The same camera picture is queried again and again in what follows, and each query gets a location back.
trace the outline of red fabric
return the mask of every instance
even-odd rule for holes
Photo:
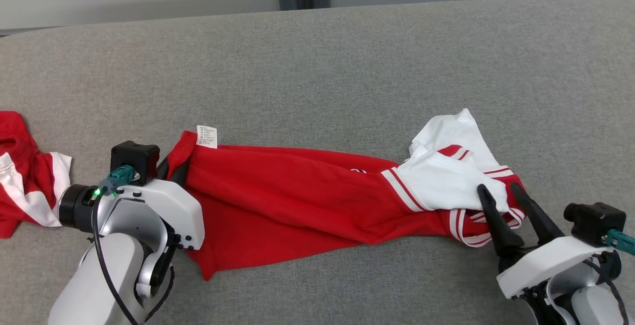
[[[52,155],[40,153],[22,116],[0,112],[0,238],[11,237],[20,221],[39,224],[25,209],[51,220],[57,202],[52,164]],[[56,221],[44,225],[59,226]]]
[[[189,255],[206,280],[219,270],[406,235],[452,236],[450,211],[409,210],[380,174],[395,162],[311,149],[211,149],[195,142],[195,133],[184,132],[168,162],[173,171],[191,158],[186,190],[202,206],[206,234],[200,250]],[[452,155],[456,147],[441,153]],[[461,231],[469,237],[488,230],[467,217]]]

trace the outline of white clothing tag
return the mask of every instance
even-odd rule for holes
[[[206,126],[196,126],[196,144],[205,146],[206,148],[218,149],[218,137],[216,137],[216,128]]]

